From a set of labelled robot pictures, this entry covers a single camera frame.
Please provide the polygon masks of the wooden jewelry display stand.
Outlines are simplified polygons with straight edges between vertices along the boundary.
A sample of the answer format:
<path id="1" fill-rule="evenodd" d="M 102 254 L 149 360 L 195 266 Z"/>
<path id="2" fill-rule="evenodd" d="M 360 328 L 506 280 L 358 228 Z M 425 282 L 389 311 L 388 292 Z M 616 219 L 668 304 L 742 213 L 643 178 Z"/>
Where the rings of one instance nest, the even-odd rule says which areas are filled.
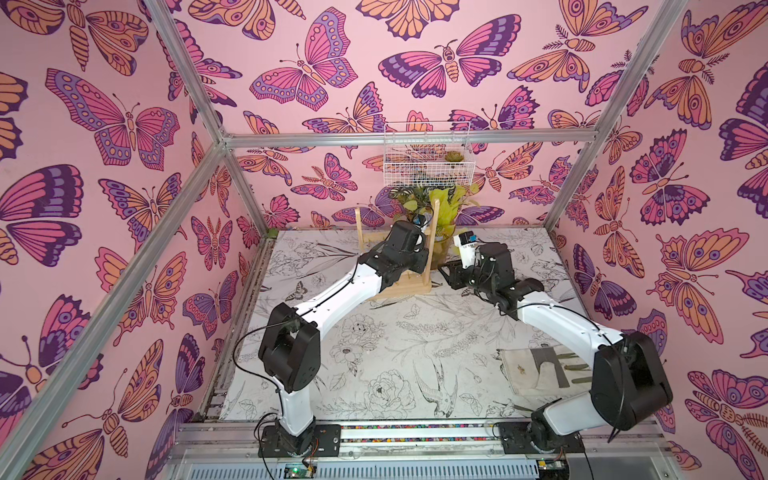
<path id="1" fill-rule="evenodd" d="M 434 216 L 428 221 L 421 214 L 415 223 L 398 220 L 388 232 L 366 233 L 368 207 L 355 207 L 358 245 L 364 263 L 381 277 L 380 292 L 373 300 L 384 300 L 431 291 L 430 264 L 437 226 Z"/>

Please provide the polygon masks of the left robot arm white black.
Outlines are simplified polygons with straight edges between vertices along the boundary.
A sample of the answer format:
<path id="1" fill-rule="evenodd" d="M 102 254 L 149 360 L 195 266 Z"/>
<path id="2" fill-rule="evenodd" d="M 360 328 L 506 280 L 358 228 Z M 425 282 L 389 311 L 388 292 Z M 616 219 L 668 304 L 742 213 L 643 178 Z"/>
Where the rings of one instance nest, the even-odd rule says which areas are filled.
<path id="1" fill-rule="evenodd" d="M 325 291 L 295 307 L 280 303 L 272 309 L 258 358 L 277 384 L 281 414 L 275 430 L 287 454 L 303 456 L 316 444 L 308 385 L 319 371 L 325 335 L 360 304 L 392 287 L 403 273 L 424 273 L 428 260 L 420 226 L 400 220 Z"/>

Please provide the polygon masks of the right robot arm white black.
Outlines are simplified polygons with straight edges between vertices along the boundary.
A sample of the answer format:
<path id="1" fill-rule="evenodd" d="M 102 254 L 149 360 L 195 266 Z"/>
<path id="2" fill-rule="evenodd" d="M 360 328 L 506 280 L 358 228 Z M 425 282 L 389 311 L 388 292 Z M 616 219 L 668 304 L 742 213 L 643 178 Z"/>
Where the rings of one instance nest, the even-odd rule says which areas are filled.
<path id="1" fill-rule="evenodd" d="M 552 337 L 583 360 L 592 373 L 590 389 L 536 409 L 527 438 L 551 453 L 572 434 L 601 426 L 628 431 L 670 406 L 673 392 L 654 341 L 634 331 L 600 325 L 554 300 L 544 284 L 517 277 L 504 243 L 457 236 L 460 257 L 438 270 L 454 290 L 469 290 L 497 308 Z"/>

